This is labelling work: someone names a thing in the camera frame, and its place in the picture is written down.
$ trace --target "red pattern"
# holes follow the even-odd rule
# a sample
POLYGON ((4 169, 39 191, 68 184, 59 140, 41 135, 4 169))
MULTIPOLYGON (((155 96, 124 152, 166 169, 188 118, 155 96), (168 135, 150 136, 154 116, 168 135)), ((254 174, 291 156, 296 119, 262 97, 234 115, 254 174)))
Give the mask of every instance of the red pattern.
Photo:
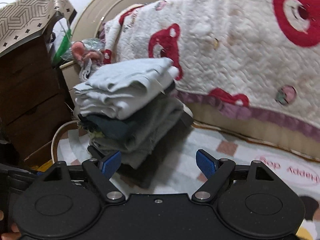
POLYGON ((103 63, 104 64, 111 64, 111 56, 112 56, 112 51, 110 49, 106 49, 104 52, 103 52, 103 63))
POLYGON ((279 27, 289 41, 301 47, 315 46, 320 42, 320 0, 297 0, 302 6, 298 13, 302 19, 309 21, 309 28, 300 32, 291 26, 284 13, 286 0, 273 0, 275 16, 279 27))
POLYGON ((119 24, 122 26, 123 23, 124 23, 124 19, 125 19, 127 16, 131 15, 135 9, 141 8, 141 7, 143 7, 143 6, 144 6, 144 5, 140 5, 140 6, 138 6, 138 7, 135 7, 135 8, 130 9, 129 11, 126 11, 123 15, 120 16, 119 24))
POLYGON ((236 101, 241 100, 243 106, 249 106, 249 98, 244 94, 236 94, 234 96, 230 95, 229 93, 225 92, 221 88, 215 88, 209 93, 209 96, 217 97, 221 101, 229 103, 229 104, 236 104, 236 101))
POLYGON ((156 44, 163 47, 161 50, 161 57, 168 57, 173 60, 173 65, 179 69, 179 76, 176 80, 180 80, 183 77, 183 71, 179 64, 179 48, 178 48, 178 38, 180 36, 180 27, 178 24, 172 24, 168 29, 160 30, 159 32, 153 34, 149 41, 149 57, 153 56, 153 48, 156 44), (175 36, 170 36, 170 31, 174 30, 175 36))

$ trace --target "human hand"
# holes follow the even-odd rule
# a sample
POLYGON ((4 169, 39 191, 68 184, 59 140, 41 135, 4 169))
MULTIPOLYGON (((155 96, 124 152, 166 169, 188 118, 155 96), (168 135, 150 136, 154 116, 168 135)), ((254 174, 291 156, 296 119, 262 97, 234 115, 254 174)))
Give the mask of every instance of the human hand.
MULTIPOLYGON (((4 218, 4 214, 0 210, 0 221, 3 220, 3 218, 4 218)), ((13 223, 11 225, 11 230, 13 233, 4 233, 1 235, 1 239, 2 240, 17 240, 21 237, 21 234, 19 232, 19 229, 18 229, 16 223, 13 223)))

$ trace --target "drawer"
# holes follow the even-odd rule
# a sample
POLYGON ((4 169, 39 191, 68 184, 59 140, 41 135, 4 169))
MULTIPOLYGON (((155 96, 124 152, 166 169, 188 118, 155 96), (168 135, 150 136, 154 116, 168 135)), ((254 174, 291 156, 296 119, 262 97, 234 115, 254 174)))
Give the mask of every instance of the drawer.
POLYGON ((62 69, 63 77, 68 86, 68 90, 71 90, 74 86, 80 83, 79 72, 80 66, 78 64, 73 64, 69 67, 62 69))
POLYGON ((5 131, 24 159, 51 141, 57 129, 70 120, 63 96, 56 95, 6 126, 5 131))
POLYGON ((0 57, 0 93, 50 68, 43 37, 33 39, 0 57))
POLYGON ((34 75, 13 89, 0 93, 2 122, 9 124, 58 93, 58 81, 52 69, 34 75))

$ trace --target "geometric patterned paper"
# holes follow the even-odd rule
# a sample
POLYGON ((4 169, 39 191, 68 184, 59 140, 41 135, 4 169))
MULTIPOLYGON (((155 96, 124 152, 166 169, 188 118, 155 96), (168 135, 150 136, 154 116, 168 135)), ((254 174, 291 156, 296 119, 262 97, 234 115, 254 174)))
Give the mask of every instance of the geometric patterned paper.
POLYGON ((76 11, 69 0, 17 0, 0 8, 0 57, 43 34, 46 27, 76 11))

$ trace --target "blue gripper pad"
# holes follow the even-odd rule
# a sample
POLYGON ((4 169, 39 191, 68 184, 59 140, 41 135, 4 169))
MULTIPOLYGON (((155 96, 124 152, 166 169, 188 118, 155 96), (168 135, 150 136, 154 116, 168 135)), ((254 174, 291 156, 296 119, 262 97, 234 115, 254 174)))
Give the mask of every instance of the blue gripper pad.
POLYGON ((104 176, 107 177, 107 179, 110 179, 121 165, 121 152, 116 152, 110 158, 107 158, 107 159, 106 158, 107 157, 101 160, 102 162, 101 172, 104 174, 104 176))
POLYGON ((218 169, 218 160, 215 161, 210 160, 203 152, 204 150, 198 150, 196 153, 196 163, 202 173, 205 175, 207 179, 209 179, 218 169))

